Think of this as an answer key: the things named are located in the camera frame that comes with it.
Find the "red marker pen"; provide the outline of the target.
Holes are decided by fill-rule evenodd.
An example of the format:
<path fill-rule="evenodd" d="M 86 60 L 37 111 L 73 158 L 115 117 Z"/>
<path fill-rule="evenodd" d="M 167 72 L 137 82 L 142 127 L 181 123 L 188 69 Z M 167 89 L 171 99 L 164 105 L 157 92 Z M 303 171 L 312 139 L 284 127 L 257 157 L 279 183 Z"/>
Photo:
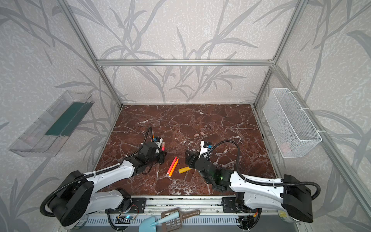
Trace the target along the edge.
<path fill-rule="evenodd" d="M 171 165 L 170 165 L 168 171 L 167 171 L 167 175 L 170 174 L 170 172 L 171 172 L 171 170 L 173 169 L 173 166 L 174 166 L 175 162 L 177 161 L 177 159 L 178 159 L 178 157 L 176 156 L 176 157 L 174 158 L 173 162 L 171 163 Z"/>

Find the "orange marker pen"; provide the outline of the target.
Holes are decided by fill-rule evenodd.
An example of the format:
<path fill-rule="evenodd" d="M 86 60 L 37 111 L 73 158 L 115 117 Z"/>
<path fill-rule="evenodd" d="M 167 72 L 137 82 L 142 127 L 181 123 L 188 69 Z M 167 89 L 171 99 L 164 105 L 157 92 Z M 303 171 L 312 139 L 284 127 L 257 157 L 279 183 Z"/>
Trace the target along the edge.
<path fill-rule="evenodd" d="M 179 162 L 179 158 L 175 161 L 174 165 L 172 166 L 172 169 L 171 169 L 171 171 L 169 173 L 169 177 L 172 177 L 172 175 L 173 175 L 173 173 L 175 171 L 175 168 L 176 168 L 178 162 Z"/>

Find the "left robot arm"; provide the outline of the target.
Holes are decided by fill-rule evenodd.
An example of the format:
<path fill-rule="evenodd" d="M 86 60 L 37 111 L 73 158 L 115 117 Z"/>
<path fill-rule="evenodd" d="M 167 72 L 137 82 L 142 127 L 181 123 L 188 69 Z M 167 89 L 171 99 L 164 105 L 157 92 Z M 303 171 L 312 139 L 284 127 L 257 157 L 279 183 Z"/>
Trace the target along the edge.
<path fill-rule="evenodd" d="M 123 189 L 105 192 L 102 189 L 143 173 L 155 163 L 163 164 L 165 157 L 165 143 L 159 140 L 142 144 L 133 155 L 108 168 L 84 174 L 71 172 L 42 201 L 40 213 L 46 217 L 56 217 L 64 228 L 71 229 L 88 214 L 128 206 L 130 196 Z"/>

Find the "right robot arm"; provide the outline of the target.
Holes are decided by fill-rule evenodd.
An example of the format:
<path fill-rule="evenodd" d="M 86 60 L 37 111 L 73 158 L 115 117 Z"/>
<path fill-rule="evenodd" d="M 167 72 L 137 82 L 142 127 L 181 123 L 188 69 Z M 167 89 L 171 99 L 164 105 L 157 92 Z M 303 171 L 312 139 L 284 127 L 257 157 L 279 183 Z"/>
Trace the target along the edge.
<path fill-rule="evenodd" d="M 312 194 L 309 185 L 291 175 L 282 179 L 266 179 L 239 174 L 237 171 L 219 169 L 205 156 L 186 151 L 186 164 L 197 170 L 207 184 L 217 192 L 235 192 L 235 205 L 240 211 L 265 208 L 286 212 L 295 221 L 312 223 L 312 201 L 320 190 Z"/>

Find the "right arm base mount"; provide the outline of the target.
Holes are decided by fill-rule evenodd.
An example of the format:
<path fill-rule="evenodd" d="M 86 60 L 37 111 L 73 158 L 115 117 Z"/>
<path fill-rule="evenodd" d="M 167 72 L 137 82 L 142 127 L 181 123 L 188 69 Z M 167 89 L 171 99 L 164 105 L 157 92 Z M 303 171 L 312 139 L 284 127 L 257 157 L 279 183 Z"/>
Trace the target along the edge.
<path fill-rule="evenodd" d="M 243 199 L 239 197 L 223 197 L 222 207 L 224 213 L 243 212 Z"/>

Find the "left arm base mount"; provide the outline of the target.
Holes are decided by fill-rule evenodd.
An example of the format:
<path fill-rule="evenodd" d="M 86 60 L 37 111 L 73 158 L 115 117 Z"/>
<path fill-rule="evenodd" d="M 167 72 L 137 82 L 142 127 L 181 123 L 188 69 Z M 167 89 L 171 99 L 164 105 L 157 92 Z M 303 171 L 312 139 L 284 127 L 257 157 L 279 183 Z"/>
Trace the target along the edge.
<path fill-rule="evenodd" d="M 146 198 L 125 198 L 118 210 L 120 213 L 143 214 L 146 207 Z"/>

